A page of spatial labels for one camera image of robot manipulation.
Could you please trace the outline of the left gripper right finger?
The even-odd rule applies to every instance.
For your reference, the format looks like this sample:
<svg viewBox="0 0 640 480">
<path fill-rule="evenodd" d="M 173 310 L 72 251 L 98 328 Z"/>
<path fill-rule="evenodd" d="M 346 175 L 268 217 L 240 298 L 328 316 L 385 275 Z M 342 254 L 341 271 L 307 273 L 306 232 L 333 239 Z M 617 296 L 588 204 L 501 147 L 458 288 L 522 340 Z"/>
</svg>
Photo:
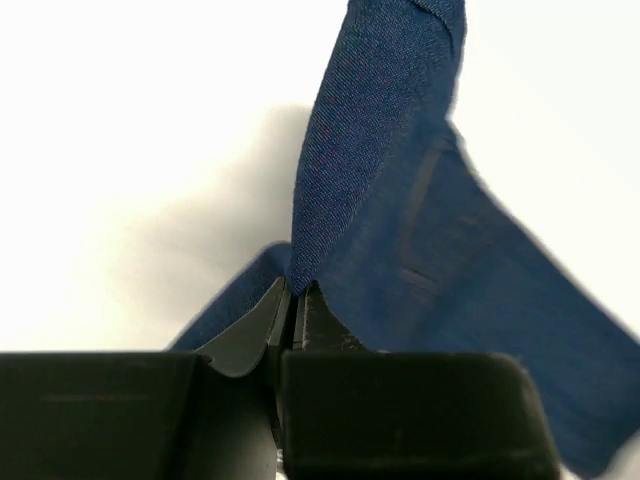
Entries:
<svg viewBox="0 0 640 480">
<path fill-rule="evenodd" d="M 377 353 L 318 287 L 298 302 L 280 367 L 291 479 L 558 479 L 537 390 L 496 353 Z"/>
</svg>

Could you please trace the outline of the dark blue denim trousers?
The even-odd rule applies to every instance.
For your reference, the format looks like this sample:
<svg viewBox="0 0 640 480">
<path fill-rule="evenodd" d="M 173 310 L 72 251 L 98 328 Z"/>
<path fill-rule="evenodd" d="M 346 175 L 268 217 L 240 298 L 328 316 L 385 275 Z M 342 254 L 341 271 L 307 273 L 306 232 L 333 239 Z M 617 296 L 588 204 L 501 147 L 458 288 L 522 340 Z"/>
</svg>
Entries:
<svg viewBox="0 0 640 480">
<path fill-rule="evenodd" d="M 639 428 L 639 345 L 481 188 L 447 119 L 461 1 L 352 1 L 310 117 L 289 242 L 175 341 L 204 345 L 279 277 L 317 283 L 376 350 L 498 351 L 537 383 L 567 467 L 600 476 Z"/>
</svg>

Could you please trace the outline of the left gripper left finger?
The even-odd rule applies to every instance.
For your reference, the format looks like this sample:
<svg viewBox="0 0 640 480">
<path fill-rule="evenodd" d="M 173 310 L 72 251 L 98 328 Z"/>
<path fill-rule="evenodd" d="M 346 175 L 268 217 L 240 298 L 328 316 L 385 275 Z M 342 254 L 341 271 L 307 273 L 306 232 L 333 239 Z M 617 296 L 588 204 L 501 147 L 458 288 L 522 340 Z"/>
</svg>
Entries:
<svg viewBox="0 0 640 480">
<path fill-rule="evenodd" d="M 269 378 L 290 294 L 257 304 L 193 352 L 1 357 L 5 479 L 273 479 Z"/>
</svg>

